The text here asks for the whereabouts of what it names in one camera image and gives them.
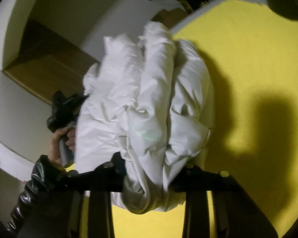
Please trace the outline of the white puffer jacket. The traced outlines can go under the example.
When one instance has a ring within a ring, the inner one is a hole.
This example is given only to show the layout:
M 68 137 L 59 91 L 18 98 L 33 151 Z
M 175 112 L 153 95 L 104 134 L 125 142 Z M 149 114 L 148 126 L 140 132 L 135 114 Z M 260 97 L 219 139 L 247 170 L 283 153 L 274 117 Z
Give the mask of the white puffer jacket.
M 112 202 L 134 214 L 185 201 L 170 185 L 189 162 L 203 164 L 214 128 L 213 84 L 194 45 L 148 22 L 138 43 L 104 38 L 105 55 L 83 79 L 75 167 L 94 170 L 118 152 L 127 175 Z

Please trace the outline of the wooden wardrobe door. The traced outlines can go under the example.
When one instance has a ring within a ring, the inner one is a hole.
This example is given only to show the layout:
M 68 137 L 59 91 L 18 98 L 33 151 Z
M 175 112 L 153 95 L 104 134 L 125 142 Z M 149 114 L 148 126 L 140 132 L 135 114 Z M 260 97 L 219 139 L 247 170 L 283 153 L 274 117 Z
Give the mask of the wooden wardrobe door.
M 35 20 L 26 24 L 18 57 L 4 74 L 51 105 L 53 94 L 83 93 L 83 77 L 98 61 Z

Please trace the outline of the open cardboard box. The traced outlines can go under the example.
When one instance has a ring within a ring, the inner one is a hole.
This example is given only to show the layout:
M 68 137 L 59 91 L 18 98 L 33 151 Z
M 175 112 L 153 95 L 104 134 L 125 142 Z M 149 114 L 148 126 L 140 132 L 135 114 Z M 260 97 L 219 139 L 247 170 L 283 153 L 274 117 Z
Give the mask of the open cardboard box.
M 173 28 L 176 24 L 185 19 L 189 14 L 181 8 L 175 8 L 167 11 L 165 9 L 158 12 L 152 19 L 152 22 L 160 22 L 168 29 Z

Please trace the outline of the yellow table cloth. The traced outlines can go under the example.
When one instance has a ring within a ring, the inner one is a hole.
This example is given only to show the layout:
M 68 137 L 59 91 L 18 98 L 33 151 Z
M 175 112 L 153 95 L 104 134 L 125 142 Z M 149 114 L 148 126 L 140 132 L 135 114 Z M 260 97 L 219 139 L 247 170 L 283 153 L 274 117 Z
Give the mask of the yellow table cloth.
M 298 22 L 227 0 L 174 34 L 190 41 L 213 84 L 214 128 L 203 170 L 227 170 L 282 237 L 298 218 Z M 117 237 L 180 237 L 184 202 L 134 214 L 113 204 Z

